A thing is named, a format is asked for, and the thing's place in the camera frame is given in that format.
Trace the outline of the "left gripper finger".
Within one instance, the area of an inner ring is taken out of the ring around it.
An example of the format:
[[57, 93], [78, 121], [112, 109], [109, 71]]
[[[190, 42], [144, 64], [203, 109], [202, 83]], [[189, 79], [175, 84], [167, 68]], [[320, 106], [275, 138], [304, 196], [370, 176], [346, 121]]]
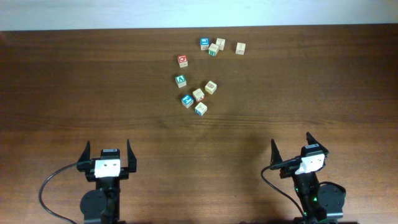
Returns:
[[84, 163], [87, 163], [90, 161], [90, 149], [91, 149], [90, 142], [87, 141], [85, 149], [83, 150], [83, 152], [78, 160], [79, 164], [84, 164]]
[[129, 140], [127, 140], [127, 162], [128, 162], [129, 172], [136, 172], [137, 171], [137, 159], [132, 151], [131, 143]]

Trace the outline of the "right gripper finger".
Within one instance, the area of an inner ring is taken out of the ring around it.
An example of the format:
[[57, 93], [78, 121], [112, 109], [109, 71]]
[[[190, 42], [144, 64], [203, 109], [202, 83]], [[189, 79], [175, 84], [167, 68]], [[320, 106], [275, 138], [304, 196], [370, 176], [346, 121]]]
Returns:
[[320, 151], [322, 151], [325, 155], [329, 153], [329, 150], [326, 147], [324, 147], [322, 144], [320, 144], [309, 132], [306, 133], [306, 138], [309, 145], [318, 144], [317, 147], [319, 148]]
[[277, 148], [277, 145], [274, 139], [271, 139], [271, 161], [270, 161], [270, 169], [275, 170], [280, 167], [280, 164], [283, 162], [280, 152]]

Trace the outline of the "blue number wooden block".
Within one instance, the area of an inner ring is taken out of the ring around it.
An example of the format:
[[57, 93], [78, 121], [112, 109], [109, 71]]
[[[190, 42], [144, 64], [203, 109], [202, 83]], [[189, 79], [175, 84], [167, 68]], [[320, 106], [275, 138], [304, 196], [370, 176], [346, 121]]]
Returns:
[[184, 107], [189, 108], [193, 104], [194, 99], [190, 95], [185, 95], [181, 99], [181, 102], [182, 102], [182, 105], [184, 105]]

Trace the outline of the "blue sided wooden block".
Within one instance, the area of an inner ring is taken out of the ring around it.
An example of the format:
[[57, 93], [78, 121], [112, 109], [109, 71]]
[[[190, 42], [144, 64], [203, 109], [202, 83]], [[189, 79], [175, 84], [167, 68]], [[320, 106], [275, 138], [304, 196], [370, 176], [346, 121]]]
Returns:
[[206, 113], [207, 109], [208, 108], [204, 103], [199, 102], [195, 107], [195, 112], [196, 114], [203, 116]]

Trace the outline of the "red sided wooden block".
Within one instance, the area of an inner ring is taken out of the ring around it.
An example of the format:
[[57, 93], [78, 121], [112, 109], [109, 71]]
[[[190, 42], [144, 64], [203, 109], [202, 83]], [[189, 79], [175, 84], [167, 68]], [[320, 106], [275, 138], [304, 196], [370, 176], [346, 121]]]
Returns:
[[198, 89], [194, 90], [192, 92], [192, 94], [193, 94], [193, 97], [194, 97], [195, 101], [198, 102], [198, 103], [205, 99], [205, 94], [201, 90], [201, 88], [198, 88]]

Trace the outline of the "yellow wooden block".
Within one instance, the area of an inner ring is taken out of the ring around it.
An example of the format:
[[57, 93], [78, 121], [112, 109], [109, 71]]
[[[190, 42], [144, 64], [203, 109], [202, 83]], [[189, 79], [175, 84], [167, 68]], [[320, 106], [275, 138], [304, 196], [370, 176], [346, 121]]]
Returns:
[[209, 94], [213, 94], [217, 89], [217, 84], [209, 81], [206, 85], [205, 85], [205, 91]]

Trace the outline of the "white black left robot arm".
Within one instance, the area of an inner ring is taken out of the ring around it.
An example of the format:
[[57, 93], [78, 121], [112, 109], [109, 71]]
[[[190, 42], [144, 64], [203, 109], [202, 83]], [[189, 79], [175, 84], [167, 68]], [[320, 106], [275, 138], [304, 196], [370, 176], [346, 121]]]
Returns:
[[87, 224], [118, 224], [120, 219], [120, 181], [127, 180], [129, 174], [137, 171], [137, 159], [131, 144], [127, 142], [127, 166], [121, 165], [119, 149], [103, 149], [99, 158], [90, 157], [90, 143], [86, 144], [76, 165], [88, 182], [96, 187], [84, 194], [80, 210]]

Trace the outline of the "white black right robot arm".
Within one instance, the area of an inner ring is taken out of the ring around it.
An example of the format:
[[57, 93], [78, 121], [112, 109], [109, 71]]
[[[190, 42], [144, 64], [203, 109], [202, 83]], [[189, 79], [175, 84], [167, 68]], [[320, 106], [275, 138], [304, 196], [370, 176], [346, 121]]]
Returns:
[[306, 133], [308, 144], [301, 148], [299, 156], [284, 161], [274, 140], [271, 141], [269, 168], [279, 170], [280, 178], [292, 178], [300, 202], [300, 217], [294, 223], [338, 223], [343, 217], [346, 189], [333, 182], [320, 182], [316, 172], [325, 166], [329, 150], [310, 133]]

